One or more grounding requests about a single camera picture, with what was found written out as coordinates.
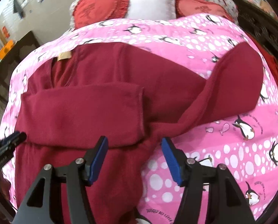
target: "red object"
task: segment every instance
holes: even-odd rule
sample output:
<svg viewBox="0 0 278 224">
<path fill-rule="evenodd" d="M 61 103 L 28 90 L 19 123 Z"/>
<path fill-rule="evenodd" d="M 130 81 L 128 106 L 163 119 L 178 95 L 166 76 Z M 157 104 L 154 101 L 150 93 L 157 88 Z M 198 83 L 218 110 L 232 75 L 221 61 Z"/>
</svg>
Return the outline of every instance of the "red object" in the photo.
<svg viewBox="0 0 278 224">
<path fill-rule="evenodd" d="M 268 64 L 268 67 L 271 71 L 271 74 L 273 75 L 273 78 L 275 79 L 275 82 L 277 84 L 278 88 L 278 61 L 277 59 L 273 56 L 270 55 L 257 41 L 255 38 L 252 37 L 252 35 L 246 33 L 249 38 L 253 41 L 253 43 L 257 46 L 259 49 L 260 53 L 263 55 L 266 63 Z"/>
<path fill-rule="evenodd" d="M 4 36 L 5 36 L 5 38 L 8 39 L 10 37 L 10 34 L 9 34 L 9 32 L 8 32 L 8 30 L 7 30 L 7 28 L 5 26 L 3 26 L 3 28 L 2 28 L 2 32 L 3 32 Z"/>
<path fill-rule="evenodd" d="M 210 13 L 234 22 L 234 19 L 219 4 L 205 0 L 176 0 L 177 17 L 190 16 L 196 13 Z"/>
<path fill-rule="evenodd" d="M 65 63 L 70 70 L 52 73 L 52 60 L 41 65 L 21 96 L 15 129 L 27 133 L 27 142 L 16 149 L 16 199 L 20 205 L 45 164 L 67 165 L 105 135 L 110 149 L 86 189 L 98 224 L 135 224 L 140 169 L 162 137 L 251 111 L 263 80 L 261 58 L 246 42 L 227 52 L 208 80 L 124 43 L 80 45 Z M 55 80 L 57 71 L 64 74 Z M 66 200 L 62 186 L 70 223 Z"/>
<path fill-rule="evenodd" d="M 129 0 L 80 0 L 73 11 L 75 28 L 108 19 L 124 18 L 128 5 Z"/>
</svg>

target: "pink bedsheet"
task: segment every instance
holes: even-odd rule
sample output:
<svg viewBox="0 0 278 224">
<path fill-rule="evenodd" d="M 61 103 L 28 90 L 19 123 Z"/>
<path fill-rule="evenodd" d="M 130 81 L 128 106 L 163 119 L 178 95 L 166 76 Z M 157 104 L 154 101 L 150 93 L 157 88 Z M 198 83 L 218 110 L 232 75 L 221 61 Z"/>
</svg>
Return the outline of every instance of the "pink bedsheet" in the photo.
<svg viewBox="0 0 278 224">
<path fill-rule="evenodd" d="M 32 73 L 46 60 L 72 50 L 79 44 L 116 41 L 129 43 L 208 78 L 215 62 L 237 43 L 245 40 L 258 51 L 240 27 L 208 14 L 197 14 L 170 22 L 114 19 L 78 29 L 36 49 L 14 70 L 9 102 L 0 126 L 0 138 L 14 131 L 21 94 L 27 90 L 28 78 Z M 198 126 L 173 139 L 187 156 L 198 161 L 204 159 L 201 164 L 217 166 L 225 163 L 246 193 L 246 201 L 255 218 L 260 216 L 278 190 L 278 91 L 262 59 L 264 80 L 261 97 L 253 111 L 239 116 L 243 123 L 238 116 L 234 116 Z M 16 205 L 14 169 L 14 161 L 11 161 L 3 171 L 12 183 L 11 201 Z M 183 188 L 172 181 L 160 148 L 156 149 L 142 170 L 142 178 L 144 193 L 138 205 L 142 216 L 137 221 L 172 223 Z M 205 189 L 199 223 L 204 223 L 207 208 L 207 187 Z"/>
</svg>

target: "white polka dot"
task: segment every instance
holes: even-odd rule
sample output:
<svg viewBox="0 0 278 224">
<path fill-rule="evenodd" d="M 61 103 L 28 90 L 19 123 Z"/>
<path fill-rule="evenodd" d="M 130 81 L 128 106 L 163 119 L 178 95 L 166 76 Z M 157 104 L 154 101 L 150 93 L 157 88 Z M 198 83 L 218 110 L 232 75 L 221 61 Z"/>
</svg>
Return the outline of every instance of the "white polka dot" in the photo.
<svg viewBox="0 0 278 224">
<path fill-rule="evenodd" d="M 252 162 L 248 161 L 245 166 L 246 173 L 252 175 L 254 172 L 254 165 Z"/>
<path fill-rule="evenodd" d="M 253 150 L 253 152 L 257 151 L 257 145 L 255 143 L 252 145 L 252 150 Z"/>
<path fill-rule="evenodd" d="M 147 167 L 151 171 L 156 171 L 157 169 L 157 162 L 155 160 L 150 160 L 147 164 Z"/>
<path fill-rule="evenodd" d="M 191 44 L 186 45 L 188 49 L 194 49 L 194 47 Z"/>
<path fill-rule="evenodd" d="M 231 155 L 231 157 L 230 157 L 230 165 L 233 168 L 236 168 L 238 166 L 238 158 L 237 158 L 237 156 Z"/>
<path fill-rule="evenodd" d="M 229 153 L 230 152 L 230 147 L 228 145 L 224 146 L 224 153 Z"/>
<path fill-rule="evenodd" d="M 170 187 L 172 186 L 172 181 L 171 181 L 170 179 L 166 179 L 166 180 L 165 180 L 165 186 L 166 186 L 167 188 L 170 188 Z"/>
<path fill-rule="evenodd" d="M 221 43 L 219 41 L 215 40 L 215 45 L 216 46 L 221 46 Z"/>
<path fill-rule="evenodd" d="M 234 177 L 239 180 L 240 179 L 240 175 L 238 174 L 238 171 L 235 171 L 234 172 Z"/>
<path fill-rule="evenodd" d="M 263 146 L 264 146 L 265 148 L 270 148 L 271 142 L 270 142 L 269 140 L 266 140 L 266 141 L 264 141 Z"/>
<path fill-rule="evenodd" d="M 153 174 L 149 178 L 149 184 L 152 189 L 160 190 L 163 186 L 163 180 L 161 179 L 161 177 L 159 175 Z"/>
<path fill-rule="evenodd" d="M 166 203 L 171 202 L 173 200 L 173 195 L 170 192 L 165 192 L 162 194 L 162 200 Z"/>
<path fill-rule="evenodd" d="M 195 160 L 199 160 L 199 158 L 200 158 L 200 155 L 199 155 L 199 153 L 198 152 L 193 152 L 192 154 L 191 154 L 191 158 L 194 158 Z"/>
<path fill-rule="evenodd" d="M 209 43 L 209 48 L 210 48 L 210 50 L 215 50 L 216 49 L 216 47 L 211 43 Z"/>
<path fill-rule="evenodd" d="M 221 157 L 221 152 L 220 152 L 220 151 L 216 151 L 215 156 L 216 156 L 217 159 L 220 159 L 220 157 Z"/>
<path fill-rule="evenodd" d="M 255 156 L 254 156 L 254 161 L 255 161 L 255 164 L 256 164 L 257 166 L 260 166 L 260 164 L 261 164 L 261 158 L 260 158 L 260 156 L 259 156 L 258 154 L 255 154 Z"/>
<path fill-rule="evenodd" d="M 241 161 L 244 159 L 244 149 L 242 147 L 238 150 L 238 157 Z"/>
<path fill-rule="evenodd" d="M 204 42 L 204 41 L 205 41 L 205 38 L 202 37 L 202 36 L 199 36 L 198 39 L 199 39 L 201 42 Z"/>
<path fill-rule="evenodd" d="M 229 160 L 227 157 L 225 157 L 225 164 L 228 166 L 229 165 Z"/>
<path fill-rule="evenodd" d="M 161 164 L 161 168 L 162 168 L 162 169 L 168 168 L 167 162 L 163 162 L 163 163 Z"/>
</svg>

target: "silver bolt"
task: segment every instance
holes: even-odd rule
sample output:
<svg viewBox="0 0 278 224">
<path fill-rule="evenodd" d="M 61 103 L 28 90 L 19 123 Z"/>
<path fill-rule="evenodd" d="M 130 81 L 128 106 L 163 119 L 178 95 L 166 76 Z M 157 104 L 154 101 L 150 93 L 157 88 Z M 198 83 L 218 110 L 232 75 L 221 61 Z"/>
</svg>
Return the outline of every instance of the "silver bolt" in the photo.
<svg viewBox="0 0 278 224">
<path fill-rule="evenodd" d="M 193 159 L 193 158 L 187 159 L 187 164 L 194 164 L 194 163 L 195 163 L 195 159 Z"/>
<path fill-rule="evenodd" d="M 52 167 L 51 164 L 46 164 L 46 165 L 44 166 L 44 170 L 50 170 L 51 167 Z"/>
<path fill-rule="evenodd" d="M 77 158 L 76 159 L 76 161 L 75 161 L 75 163 L 77 163 L 77 164 L 82 164 L 84 162 L 84 159 L 83 158 Z"/>
<path fill-rule="evenodd" d="M 225 164 L 219 164 L 219 168 L 220 168 L 221 170 L 226 170 L 226 169 L 227 169 L 227 167 L 226 167 Z"/>
</svg>

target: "neckline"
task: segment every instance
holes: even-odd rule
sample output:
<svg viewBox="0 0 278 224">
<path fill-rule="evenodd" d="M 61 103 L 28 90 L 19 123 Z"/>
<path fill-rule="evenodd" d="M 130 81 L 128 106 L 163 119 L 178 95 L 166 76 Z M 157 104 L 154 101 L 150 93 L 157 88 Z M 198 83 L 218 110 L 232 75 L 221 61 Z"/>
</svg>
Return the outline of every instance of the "neckline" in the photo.
<svg viewBox="0 0 278 224">
<path fill-rule="evenodd" d="M 73 67 L 70 73 L 70 76 L 67 80 L 67 82 L 65 83 L 64 87 L 67 87 L 72 80 L 73 75 L 75 74 L 76 68 L 77 68 L 77 61 L 78 61 L 78 57 L 79 57 L 79 46 L 77 46 L 76 48 L 71 50 L 71 58 L 69 59 L 70 61 L 72 61 L 73 63 Z M 49 60 L 49 66 L 48 66 L 48 77 L 49 77 L 49 84 L 50 84 L 50 88 L 55 88 L 55 86 L 52 83 L 52 63 L 53 60 L 56 59 L 56 57 L 53 57 Z"/>
</svg>

